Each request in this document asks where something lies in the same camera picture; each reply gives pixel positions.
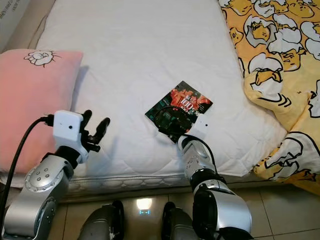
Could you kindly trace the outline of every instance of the tile floor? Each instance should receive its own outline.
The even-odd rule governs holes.
[[[293,186],[234,190],[248,204],[251,235],[257,240],[319,240],[320,197]],[[172,201],[192,215],[191,193],[149,196],[150,215],[140,215],[138,198],[121,199],[125,211],[125,240],[160,240],[163,207]],[[108,202],[69,203],[58,208],[49,240],[76,240],[87,217]]]

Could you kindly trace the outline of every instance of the light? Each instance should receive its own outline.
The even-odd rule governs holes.
[[[151,207],[152,198],[143,198],[136,200],[136,206],[139,210],[148,210]]]

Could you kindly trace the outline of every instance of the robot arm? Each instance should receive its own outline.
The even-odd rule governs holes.
[[[41,163],[26,175],[24,187],[9,207],[4,219],[3,240],[47,239],[58,202],[67,193],[69,180],[78,164],[86,162],[89,151],[106,133],[110,119],[104,119],[94,136],[84,128],[92,112],[84,114],[57,111],[53,136],[57,151],[47,153]]]
[[[203,133],[205,122],[194,124],[190,135]],[[204,145],[192,137],[180,137],[185,176],[194,194],[192,226],[206,240],[252,240],[252,218],[246,202],[231,191],[213,164]]]

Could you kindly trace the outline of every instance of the bed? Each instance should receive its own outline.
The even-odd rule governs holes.
[[[111,119],[101,151],[76,168],[70,195],[188,185],[176,144],[144,116],[181,81],[213,102],[203,140],[228,182],[262,181],[250,172],[287,134],[245,96],[216,0],[56,0],[36,49],[82,51],[71,110],[92,110],[91,132]]]

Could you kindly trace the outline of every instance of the book cover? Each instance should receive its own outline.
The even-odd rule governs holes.
[[[145,115],[176,143],[181,134],[189,131],[198,115],[204,114],[212,104],[207,97],[182,81]]]

